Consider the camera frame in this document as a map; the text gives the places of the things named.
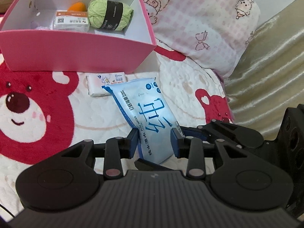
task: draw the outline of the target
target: blue and white package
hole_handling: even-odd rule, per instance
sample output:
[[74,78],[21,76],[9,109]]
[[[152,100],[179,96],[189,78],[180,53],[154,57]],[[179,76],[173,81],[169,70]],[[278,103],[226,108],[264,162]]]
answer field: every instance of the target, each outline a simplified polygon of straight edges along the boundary
[[170,131],[183,132],[154,78],[142,78],[104,86],[112,94],[126,121],[138,128],[142,159],[159,164],[173,155]]

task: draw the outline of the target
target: orange ball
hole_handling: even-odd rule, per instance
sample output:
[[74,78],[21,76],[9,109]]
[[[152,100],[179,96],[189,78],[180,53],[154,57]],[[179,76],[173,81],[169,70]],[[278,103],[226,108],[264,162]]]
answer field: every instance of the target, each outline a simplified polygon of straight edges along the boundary
[[83,2],[76,2],[69,7],[68,11],[86,12],[86,5]]

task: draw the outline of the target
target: pink box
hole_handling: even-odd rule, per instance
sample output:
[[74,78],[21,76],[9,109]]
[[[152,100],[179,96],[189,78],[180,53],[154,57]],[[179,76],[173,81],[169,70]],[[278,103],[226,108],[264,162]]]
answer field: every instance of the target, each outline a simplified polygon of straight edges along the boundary
[[56,10],[90,0],[15,0],[0,23],[0,48],[13,71],[133,72],[156,47],[143,0],[124,2],[133,9],[121,32],[90,27],[88,33],[31,30],[35,21],[52,26]]

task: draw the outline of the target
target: satin curtain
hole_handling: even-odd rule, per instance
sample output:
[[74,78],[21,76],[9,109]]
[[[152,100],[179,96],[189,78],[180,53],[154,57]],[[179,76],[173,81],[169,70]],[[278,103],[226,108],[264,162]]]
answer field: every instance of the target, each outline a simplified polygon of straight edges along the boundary
[[296,0],[258,28],[225,81],[235,123],[265,139],[276,138],[287,107],[304,103],[303,8]]

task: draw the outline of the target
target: black yarn label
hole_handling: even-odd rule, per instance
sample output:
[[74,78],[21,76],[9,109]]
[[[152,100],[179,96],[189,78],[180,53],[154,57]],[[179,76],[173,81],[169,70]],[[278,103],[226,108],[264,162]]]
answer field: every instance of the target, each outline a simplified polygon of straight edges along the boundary
[[124,6],[121,2],[107,2],[107,11],[105,12],[105,18],[101,26],[102,29],[115,30],[123,15]]

